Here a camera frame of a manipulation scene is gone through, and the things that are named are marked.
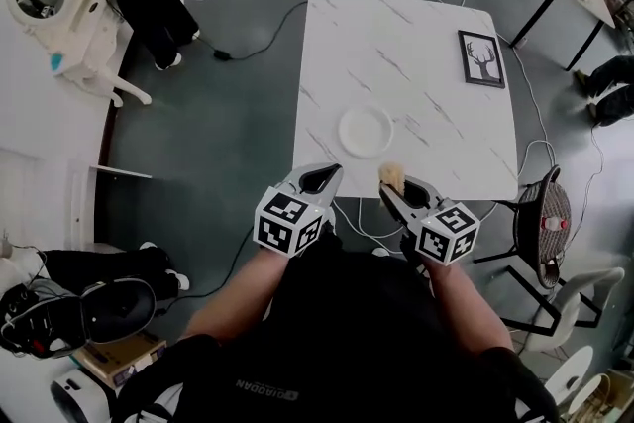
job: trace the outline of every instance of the cardboard box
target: cardboard box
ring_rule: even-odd
[[[165,340],[141,332],[119,342],[88,344],[73,357],[107,386],[117,389],[160,358],[166,347]]]

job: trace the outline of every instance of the black picture frame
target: black picture frame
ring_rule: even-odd
[[[484,64],[484,71],[486,71],[486,67],[495,63],[497,65],[497,74],[499,75],[499,79],[497,78],[485,78],[485,77],[477,77],[473,76],[470,66],[469,59],[473,58],[469,56],[467,49],[467,42],[465,41],[465,37],[473,38],[473,39],[481,39],[490,43],[492,46],[493,55],[495,57],[495,62],[479,62],[476,65]],[[460,40],[460,50],[463,54],[463,69],[465,71],[465,81],[467,83],[473,83],[475,85],[485,85],[492,86],[495,88],[506,88],[506,83],[504,82],[504,73],[502,72],[502,62],[499,58],[499,49],[497,47],[497,40],[491,36],[486,36],[484,34],[477,34],[475,32],[467,32],[467,31],[458,31],[458,38]]]

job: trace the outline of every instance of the framed picture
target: framed picture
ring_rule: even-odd
[[[465,81],[476,85],[504,88],[502,62],[499,59],[497,41],[491,36],[458,31],[463,53]]]

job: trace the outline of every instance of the gray concrete floor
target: gray concrete floor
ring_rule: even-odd
[[[239,55],[265,45],[282,15],[298,1],[206,0],[187,5],[206,38]],[[467,5],[490,13],[499,33],[510,39],[542,1],[467,0]],[[252,225],[255,206],[265,188],[283,178],[291,167],[304,18],[305,8],[298,9],[273,47],[246,62],[219,62],[206,47],[194,44],[184,49],[181,67],[158,73],[147,52],[139,51],[127,78],[152,94],[154,103],[143,107],[127,98],[116,121],[109,163],[152,174],[155,179],[103,182],[103,240],[122,248],[133,248],[145,240],[157,243],[171,254],[177,268],[190,276],[195,292],[211,289],[223,280],[236,248]],[[585,185],[599,168],[599,154],[590,142],[585,100],[562,66],[568,64],[594,23],[574,1],[556,0],[519,51],[557,151],[562,167],[560,182],[570,195],[575,225]],[[604,29],[581,60],[583,70],[590,72],[618,53],[612,38]],[[511,50],[502,51],[521,162],[527,144],[543,135],[520,66]],[[596,132],[605,152],[605,169],[592,185],[583,227],[563,265],[564,276],[629,264],[634,244],[634,157],[627,147],[631,147],[633,133],[634,124],[629,122]],[[520,181],[537,181],[549,167],[544,148],[534,147]],[[356,200],[339,202],[356,217]],[[481,215],[489,204],[473,202],[469,206]],[[377,201],[365,202],[364,210],[367,231],[381,234],[393,229],[393,222]],[[351,250],[371,248],[371,242],[354,235],[341,217],[338,232]],[[504,252],[510,244],[510,213],[498,209],[482,224],[473,256]],[[239,265],[254,251],[248,244]],[[507,275],[499,275],[507,263],[474,265],[469,258],[464,266],[501,315],[530,319],[535,304]],[[526,265],[518,260],[511,263],[531,279]],[[571,353],[592,344],[596,349],[593,369],[608,367],[618,354],[611,351],[612,342],[621,316],[629,308],[632,286],[628,273],[613,293],[600,327],[575,330],[565,350]],[[173,339],[200,304],[196,300],[179,303],[155,321],[155,330]],[[521,341],[522,335],[514,337]],[[558,364],[533,353],[524,353],[522,359],[541,377],[552,374]]]

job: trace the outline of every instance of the black shirt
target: black shirt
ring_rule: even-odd
[[[555,421],[552,397],[513,352],[476,357],[455,342],[406,262],[339,246],[329,237],[291,260],[251,333],[224,347],[198,336],[168,349],[124,387],[114,421],[180,382],[176,422],[209,410],[213,419],[517,421],[518,397]]]

